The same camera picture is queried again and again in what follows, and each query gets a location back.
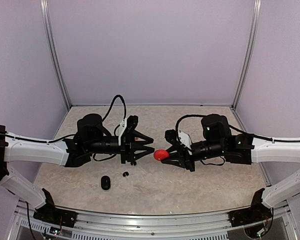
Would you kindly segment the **red earbud charging case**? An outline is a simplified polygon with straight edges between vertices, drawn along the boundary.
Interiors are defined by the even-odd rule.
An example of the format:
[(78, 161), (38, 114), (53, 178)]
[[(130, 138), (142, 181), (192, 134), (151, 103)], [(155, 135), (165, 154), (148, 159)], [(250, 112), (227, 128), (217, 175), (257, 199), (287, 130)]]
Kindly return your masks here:
[(169, 152), (163, 149), (158, 149), (153, 153), (155, 160), (161, 162), (170, 156)]

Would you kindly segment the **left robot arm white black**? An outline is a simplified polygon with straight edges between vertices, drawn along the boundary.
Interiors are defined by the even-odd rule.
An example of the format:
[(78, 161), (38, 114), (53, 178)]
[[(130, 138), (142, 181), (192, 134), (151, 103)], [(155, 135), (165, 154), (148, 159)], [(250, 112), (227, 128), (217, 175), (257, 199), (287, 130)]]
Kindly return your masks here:
[(119, 132), (111, 134), (102, 117), (90, 113), (77, 121), (77, 132), (65, 138), (45, 140), (25, 138), (8, 133), (0, 125), (0, 185), (27, 201), (47, 221), (60, 218), (50, 193), (40, 189), (18, 173), (11, 162), (47, 163), (65, 168), (78, 168), (91, 161), (93, 155), (119, 155), (122, 164), (136, 164), (144, 156), (152, 154), (154, 139), (136, 130), (139, 118), (131, 115), (119, 124)]

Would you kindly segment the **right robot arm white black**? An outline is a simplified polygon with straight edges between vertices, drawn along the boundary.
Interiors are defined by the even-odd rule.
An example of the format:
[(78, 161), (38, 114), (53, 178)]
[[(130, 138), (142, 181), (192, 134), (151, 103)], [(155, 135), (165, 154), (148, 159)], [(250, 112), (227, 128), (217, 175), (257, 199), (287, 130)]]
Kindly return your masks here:
[[(167, 150), (157, 150), (154, 158), (166, 165), (195, 171), (195, 163), (202, 164), (212, 158), (222, 158), (232, 164), (252, 165), (265, 162), (300, 164), (300, 138), (273, 138), (247, 133), (229, 124), (224, 115), (198, 115), (201, 119), (203, 141), (192, 142), (188, 134), (179, 129), (182, 116), (175, 128), (165, 132), (170, 143)], [(300, 193), (300, 169), (273, 186), (255, 192), (246, 218), (256, 222), (266, 209)]]

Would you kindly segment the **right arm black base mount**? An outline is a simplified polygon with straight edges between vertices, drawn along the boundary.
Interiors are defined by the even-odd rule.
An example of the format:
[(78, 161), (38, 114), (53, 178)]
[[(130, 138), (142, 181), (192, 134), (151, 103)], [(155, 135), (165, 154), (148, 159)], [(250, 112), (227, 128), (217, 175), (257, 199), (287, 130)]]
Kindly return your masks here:
[(273, 217), (272, 208), (266, 207), (262, 203), (264, 191), (265, 188), (261, 188), (254, 193), (250, 206), (228, 213), (232, 227), (248, 225)]

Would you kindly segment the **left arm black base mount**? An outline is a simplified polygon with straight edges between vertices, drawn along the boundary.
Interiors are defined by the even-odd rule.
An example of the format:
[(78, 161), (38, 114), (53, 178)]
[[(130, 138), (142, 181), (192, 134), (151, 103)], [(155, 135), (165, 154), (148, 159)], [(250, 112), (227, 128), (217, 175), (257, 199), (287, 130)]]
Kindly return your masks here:
[(42, 191), (44, 193), (45, 202), (40, 208), (35, 208), (33, 218), (60, 227), (74, 228), (78, 213), (57, 208), (51, 194), (44, 188)]

